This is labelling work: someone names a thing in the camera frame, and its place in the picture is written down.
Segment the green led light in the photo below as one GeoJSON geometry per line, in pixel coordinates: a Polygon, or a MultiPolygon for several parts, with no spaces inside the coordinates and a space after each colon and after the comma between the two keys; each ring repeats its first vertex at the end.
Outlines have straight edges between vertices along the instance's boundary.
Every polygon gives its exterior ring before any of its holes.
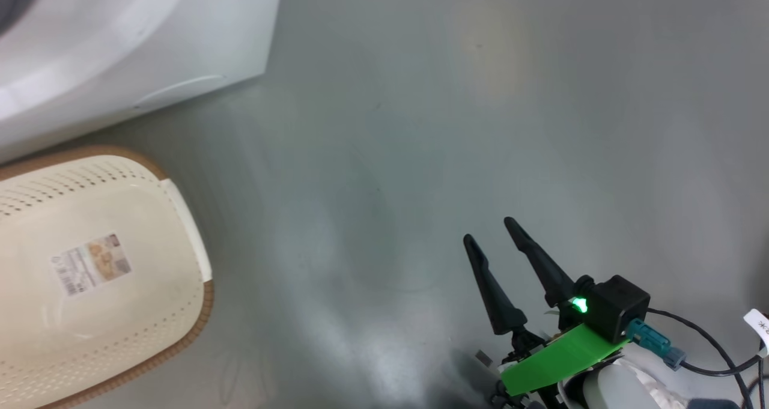
{"type": "Polygon", "coordinates": [[[580,311],[580,313],[588,312],[588,300],[584,298],[575,298],[571,300],[571,303],[573,303],[574,307],[576,307],[577,310],[580,311]]]}

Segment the wire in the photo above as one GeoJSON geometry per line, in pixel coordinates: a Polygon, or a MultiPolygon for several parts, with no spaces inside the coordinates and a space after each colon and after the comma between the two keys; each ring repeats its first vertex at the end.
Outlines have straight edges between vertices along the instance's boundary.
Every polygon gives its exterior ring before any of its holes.
{"type": "MultiPolygon", "coordinates": [[[[758,362],[758,377],[764,377],[764,358],[758,362]]],[[[764,400],[764,381],[758,381],[758,404],[761,409],[767,409],[767,402],[764,400]]]]}
{"type": "MultiPolygon", "coordinates": [[[[658,314],[659,316],[665,316],[666,318],[673,319],[674,321],[681,322],[681,324],[686,325],[687,327],[690,327],[691,329],[698,332],[705,340],[710,343],[716,351],[719,352],[720,356],[723,358],[723,360],[726,362],[726,365],[728,368],[735,368],[733,360],[729,356],[729,354],[726,353],[725,349],[716,341],[716,339],[713,338],[706,330],[704,330],[699,325],[695,324],[692,321],[687,321],[687,319],[681,318],[681,316],[678,316],[678,314],[673,314],[665,310],[657,310],[656,308],[648,308],[646,309],[649,313],[652,314],[658,314]]],[[[740,393],[742,393],[742,398],[745,401],[745,407],[746,409],[753,409],[753,402],[750,401],[750,392],[748,392],[747,386],[745,386],[745,379],[742,379],[742,375],[737,373],[734,374],[734,379],[737,381],[737,385],[740,388],[740,393]]]]}
{"type": "MultiPolygon", "coordinates": [[[[766,379],[769,379],[769,374],[764,374],[763,378],[764,378],[764,381],[766,381],[766,379]]],[[[752,395],[756,387],[758,387],[758,378],[750,382],[750,386],[747,387],[748,395],[752,395]]],[[[742,401],[742,404],[740,405],[740,409],[746,409],[746,407],[747,407],[747,401],[742,401]]]]}
{"type": "Polygon", "coordinates": [[[710,376],[710,377],[728,377],[728,376],[734,376],[735,374],[742,373],[743,371],[746,371],[748,368],[751,368],[756,365],[756,363],[761,361],[761,357],[758,355],[753,356],[749,360],[747,360],[744,363],[741,363],[737,367],[730,368],[728,370],[705,370],[704,368],[699,368],[691,365],[687,362],[681,362],[681,367],[692,371],[697,374],[702,374],[703,376],[710,376]]]}

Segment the teal connector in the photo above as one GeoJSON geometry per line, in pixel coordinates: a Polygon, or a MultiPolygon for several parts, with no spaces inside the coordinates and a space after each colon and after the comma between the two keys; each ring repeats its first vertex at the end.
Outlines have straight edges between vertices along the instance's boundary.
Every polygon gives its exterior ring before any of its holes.
{"type": "Polygon", "coordinates": [[[681,368],[681,363],[686,360],[686,353],[681,349],[673,348],[670,345],[670,340],[661,333],[654,330],[641,319],[633,319],[630,325],[627,326],[626,336],[632,343],[641,346],[644,349],[648,349],[661,357],[667,367],[670,367],[673,371],[677,371],[681,368]]]}

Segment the white label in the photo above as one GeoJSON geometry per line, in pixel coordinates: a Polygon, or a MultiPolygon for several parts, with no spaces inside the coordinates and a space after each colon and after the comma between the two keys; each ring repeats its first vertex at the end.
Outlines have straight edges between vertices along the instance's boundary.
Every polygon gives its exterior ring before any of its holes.
{"type": "Polygon", "coordinates": [[[769,348],[769,319],[755,308],[748,311],[743,319],[758,333],[758,336],[764,341],[764,345],[769,348]]]}
{"type": "Polygon", "coordinates": [[[131,272],[118,235],[108,234],[50,259],[61,288],[69,297],[92,291],[131,272]]]}

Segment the gray floor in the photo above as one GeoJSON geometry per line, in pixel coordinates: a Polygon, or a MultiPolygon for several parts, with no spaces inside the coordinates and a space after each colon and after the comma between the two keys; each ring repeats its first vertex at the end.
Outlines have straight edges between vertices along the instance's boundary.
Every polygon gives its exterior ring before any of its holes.
{"type": "MultiPolygon", "coordinates": [[[[470,232],[535,329],[516,217],[738,360],[769,308],[766,0],[282,0],[264,77],[77,141],[156,159],[214,266],[206,331],[84,408],[477,407],[470,232]]],[[[693,363],[696,335],[654,322],[693,363]]],[[[689,393],[736,398],[733,381],[689,393]]]]}

